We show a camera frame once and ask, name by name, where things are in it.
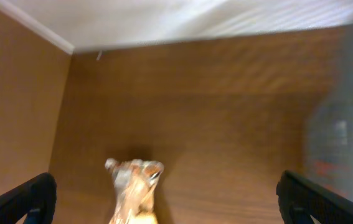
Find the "white edge strip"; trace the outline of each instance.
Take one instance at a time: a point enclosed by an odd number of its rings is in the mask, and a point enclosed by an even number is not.
[[[17,22],[20,22],[22,25],[38,34],[43,39],[54,44],[67,54],[71,55],[73,53],[74,46],[70,42],[66,41],[63,37],[57,35],[48,27],[41,24],[36,19],[25,13],[23,10],[19,9],[17,6],[8,2],[7,0],[0,0],[0,11],[13,18]]]

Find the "wooden surface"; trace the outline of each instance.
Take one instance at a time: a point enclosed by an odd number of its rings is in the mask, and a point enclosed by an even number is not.
[[[48,171],[70,59],[0,12],[0,195]]]
[[[303,169],[304,123],[336,75],[344,29],[73,57],[50,171],[55,223],[108,223],[108,157],[158,160],[160,224],[281,223],[285,169]]]

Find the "plastic wrapper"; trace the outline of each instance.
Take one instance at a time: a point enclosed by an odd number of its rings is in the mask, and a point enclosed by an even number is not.
[[[140,159],[121,163],[107,159],[105,167],[111,173],[116,192],[116,207],[110,224],[157,224],[153,211],[154,189],[163,164]]]

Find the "brown wall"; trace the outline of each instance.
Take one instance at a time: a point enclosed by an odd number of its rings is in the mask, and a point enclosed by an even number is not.
[[[48,171],[69,61],[0,12],[0,194]]]
[[[334,83],[343,28],[73,56],[50,171],[55,223],[108,223],[106,158],[164,163],[160,223],[281,223],[285,169]]]

